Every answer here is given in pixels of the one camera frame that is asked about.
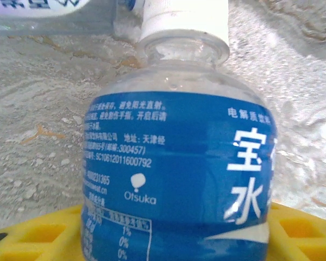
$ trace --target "white bottle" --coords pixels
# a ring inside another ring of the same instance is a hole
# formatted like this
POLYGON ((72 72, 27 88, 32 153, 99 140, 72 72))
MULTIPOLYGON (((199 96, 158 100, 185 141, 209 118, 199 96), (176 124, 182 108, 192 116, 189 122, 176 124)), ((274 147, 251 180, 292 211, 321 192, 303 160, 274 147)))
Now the white bottle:
POLYGON ((215 70, 228 1, 146 0, 138 48, 85 118, 86 260, 265 260, 277 130, 215 70))
POLYGON ((117 0, 0 0, 0 35, 111 34, 116 12, 117 0))

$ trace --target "gray stone surface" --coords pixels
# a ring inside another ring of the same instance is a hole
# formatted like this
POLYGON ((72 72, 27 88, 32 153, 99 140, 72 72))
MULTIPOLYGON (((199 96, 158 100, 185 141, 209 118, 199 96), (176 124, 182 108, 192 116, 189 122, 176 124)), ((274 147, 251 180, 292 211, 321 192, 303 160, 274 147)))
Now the gray stone surface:
MULTIPOLYGON (((324 3, 231 2, 224 67, 277 119, 274 200, 326 219, 324 3)), ((0 228, 82 202, 83 115, 102 87, 136 67, 138 21, 116 29, 116 40, 0 37, 0 228)))

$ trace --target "blue bottle label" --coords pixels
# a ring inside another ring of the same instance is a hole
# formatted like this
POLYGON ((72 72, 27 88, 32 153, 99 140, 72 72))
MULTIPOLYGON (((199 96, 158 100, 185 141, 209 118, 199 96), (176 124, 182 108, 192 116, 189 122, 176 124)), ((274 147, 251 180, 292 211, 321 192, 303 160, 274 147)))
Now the blue bottle label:
POLYGON ((265 260, 276 143, 257 104, 186 92, 97 97, 85 116, 85 258, 265 260))

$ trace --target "white bottle cap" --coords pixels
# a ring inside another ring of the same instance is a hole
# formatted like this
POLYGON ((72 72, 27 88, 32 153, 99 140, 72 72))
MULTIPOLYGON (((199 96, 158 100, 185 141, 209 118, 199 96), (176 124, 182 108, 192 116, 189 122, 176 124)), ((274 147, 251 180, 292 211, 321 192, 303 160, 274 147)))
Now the white bottle cap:
POLYGON ((228 0, 146 0, 141 40, 165 30, 196 30, 229 46, 228 0))

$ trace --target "yellow crate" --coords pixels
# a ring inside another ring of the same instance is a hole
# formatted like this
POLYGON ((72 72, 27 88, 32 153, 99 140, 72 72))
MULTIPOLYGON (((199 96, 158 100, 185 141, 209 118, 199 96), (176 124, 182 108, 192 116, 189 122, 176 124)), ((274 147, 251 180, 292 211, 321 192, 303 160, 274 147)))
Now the yellow crate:
MULTIPOLYGON (((75 206, 0 230, 0 261, 84 261, 75 206)), ((266 261, 326 261, 326 220, 273 203, 266 261)))

